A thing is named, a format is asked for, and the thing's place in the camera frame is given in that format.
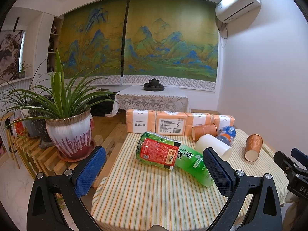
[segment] white cup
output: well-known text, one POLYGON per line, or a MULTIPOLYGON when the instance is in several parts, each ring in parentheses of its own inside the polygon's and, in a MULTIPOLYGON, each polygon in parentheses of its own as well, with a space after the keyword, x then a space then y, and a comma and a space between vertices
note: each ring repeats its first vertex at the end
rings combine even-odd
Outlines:
POLYGON ((223 143, 221 140, 218 140, 212 135, 201 136, 196 143, 196 151, 203 154, 203 151, 208 147, 213 148, 213 150, 224 161, 228 160, 232 155, 232 148, 223 143))

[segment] decorative border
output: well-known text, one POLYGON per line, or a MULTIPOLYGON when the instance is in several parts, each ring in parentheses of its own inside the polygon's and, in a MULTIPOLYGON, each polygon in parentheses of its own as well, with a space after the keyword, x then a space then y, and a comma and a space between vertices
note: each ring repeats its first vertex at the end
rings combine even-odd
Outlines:
POLYGON ((216 82, 169 77, 169 76, 150 76, 150 75, 124 75, 123 85, 143 85, 149 80, 156 78, 161 80, 163 85, 178 86, 182 88, 198 89, 215 92, 216 82))
MULTIPOLYGON (((87 78, 87 80, 93 79, 93 78, 99 78, 101 76, 90 76, 87 78)), ((73 86, 76 86, 79 81, 81 81, 83 77, 78 77, 74 83, 73 86)), ((90 85, 121 85, 121 77, 120 75, 104 75, 104 78, 107 79, 97 79, 90 83, 90 85)), ((65 79, 65 82, 70 82, 71 78, 65 79)))

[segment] blue gripper pad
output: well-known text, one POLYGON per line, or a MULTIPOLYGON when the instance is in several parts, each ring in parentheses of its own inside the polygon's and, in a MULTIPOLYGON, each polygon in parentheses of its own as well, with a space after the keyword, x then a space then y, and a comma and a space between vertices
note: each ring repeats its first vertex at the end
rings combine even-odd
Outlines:
POLYGON ((84 167, 76 180, 75 192, 80 198, 86 195, 106 159, 106 151, 101 147, 84 167))
POLYGON ((308 156, 306 156, 303 152, 298 150, 297 148, 293 148, 291 151, 291 156, 294 157, 299 163, 306 167, 308 170, 308 156))
POLYGON ((204 165, 210 172, 210 175, 212 176, 221 195, 230 198, 233 194, 234 182, 230 179, 226 171, 223 169, 222 165, 210 152, 210 149, 215 152, 212 148, 207 148, 203 151, 204 165))

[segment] landscape painting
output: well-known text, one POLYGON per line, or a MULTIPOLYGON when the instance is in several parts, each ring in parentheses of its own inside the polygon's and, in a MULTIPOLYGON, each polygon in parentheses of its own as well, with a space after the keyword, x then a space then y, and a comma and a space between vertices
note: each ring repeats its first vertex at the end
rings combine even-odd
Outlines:
POLYGON ((84 68, 104 66, 93 76, 120 80, 126 6, 127 0, 103 0, 65 15, 58 47, 65 78, 84 68))
POLYGON ((18 79, 22 31, 0 32, 0 84, 18 79))
POLYGON ((216 82, 215 7, 206 0, 130 0, 124 76, 216 82))

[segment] paper cup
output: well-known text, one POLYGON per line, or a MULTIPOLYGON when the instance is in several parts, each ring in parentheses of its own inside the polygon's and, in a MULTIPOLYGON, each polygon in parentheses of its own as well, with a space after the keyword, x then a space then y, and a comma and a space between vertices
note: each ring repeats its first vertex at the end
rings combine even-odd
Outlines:
POLYGON ((203 135, 212 135, 214 137, 217 136, 217 127, 214 123, 205 124, 201 126, 195 126, 192 128, 192 139, 194 141, 199 140, 199 138, 203 135))
POLYGON ((256 161, 259 157, 263 139, 257 134, 250 135, 246 140, 245 159, 247 161, 256 161))
POLYGON ((203 151, 208 147, 213 148, 213 150, 224 161, 228 160, 232 155, 232 148, 227 144, 223 143, 221 140, 218 140, 211 135, 201 136, 196 143, 196 151, 203 154, 203 151))

